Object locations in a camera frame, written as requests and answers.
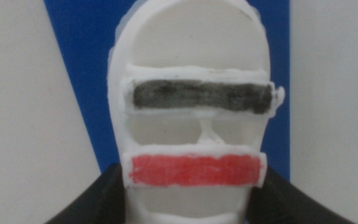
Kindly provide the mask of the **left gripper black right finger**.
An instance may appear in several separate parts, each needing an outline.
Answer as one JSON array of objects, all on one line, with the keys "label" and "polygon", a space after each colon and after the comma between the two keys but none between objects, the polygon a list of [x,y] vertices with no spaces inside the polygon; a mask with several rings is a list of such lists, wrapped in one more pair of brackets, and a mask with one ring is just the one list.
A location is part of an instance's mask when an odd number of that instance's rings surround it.
[{"label": "left gripper black right finger", "polygon": [[263,187],[252,189],[247,223],[258,224],[354,224],[326,208],[284,179],[271,167]]}]

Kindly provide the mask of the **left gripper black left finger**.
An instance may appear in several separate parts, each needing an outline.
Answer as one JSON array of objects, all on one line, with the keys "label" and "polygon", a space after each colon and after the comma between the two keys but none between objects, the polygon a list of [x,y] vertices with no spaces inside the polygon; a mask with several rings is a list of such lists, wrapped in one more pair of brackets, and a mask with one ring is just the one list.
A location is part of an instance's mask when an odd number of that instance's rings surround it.
[{"label": "left gripper black left finger", "polygon": [[120,164],[111,164],[79,197],[47,224],[123,224],[125,193]]}]

